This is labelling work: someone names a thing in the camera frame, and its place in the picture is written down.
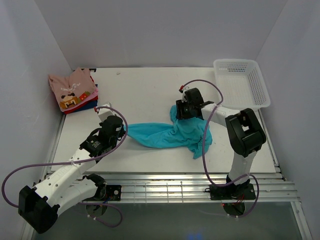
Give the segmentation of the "teal t-shirt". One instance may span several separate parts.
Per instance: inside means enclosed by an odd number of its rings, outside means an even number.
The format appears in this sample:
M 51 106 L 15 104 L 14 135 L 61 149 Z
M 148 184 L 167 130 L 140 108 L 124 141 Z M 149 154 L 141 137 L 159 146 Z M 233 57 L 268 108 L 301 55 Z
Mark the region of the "teal t-shirt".
M 139 144 L 155 149 L 171 149 L 186 147 L 193 153 L 193 158 L 202 156 L 202 144 L 207 152 L 213 143 L 208 128 L 205 133 L 206 121 L 193 117 L 177 119 L 177 108 L 173 105 L 169 112 L 172 124 L 161 122 L 135 123 L 128 125 L 128 136 Z

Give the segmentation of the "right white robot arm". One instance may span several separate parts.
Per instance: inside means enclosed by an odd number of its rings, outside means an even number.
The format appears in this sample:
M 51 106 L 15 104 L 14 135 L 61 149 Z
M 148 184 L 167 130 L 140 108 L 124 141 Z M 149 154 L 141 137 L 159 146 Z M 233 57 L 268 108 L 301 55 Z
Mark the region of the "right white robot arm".
M 182 86 L 179 91 L 182 99 L 176 101 L 177 119 L 198 118 L 225 127 L 233 149 L 232 166 L 226 183 L 212 183 L 206 189 L 210 197 L 214 200 L 237 199 L 250 194 L 251 199 L 255 199 L 253 185 L 250 183 L 251 166 L 267 137 L 254 111 L 250 108 L 237 111 L 212 101 L 204 101 L 197 88 L 187 89 Z

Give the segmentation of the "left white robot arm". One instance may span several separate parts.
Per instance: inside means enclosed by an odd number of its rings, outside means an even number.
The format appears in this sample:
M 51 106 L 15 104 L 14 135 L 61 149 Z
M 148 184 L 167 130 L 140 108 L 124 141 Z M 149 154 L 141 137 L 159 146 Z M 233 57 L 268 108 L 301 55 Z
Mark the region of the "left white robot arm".
M 84 200 L 104 203 L 120 200 L 120 185 L 107 185 L 96 173 L 84 175 L 125 135 L 123 120 L 116 115 L 108 116 L 99 125 L 66 165 L 34 187 L 25 186 L 20 190 L 18 213 L 37 233 L 45 233 L 60 214 Z

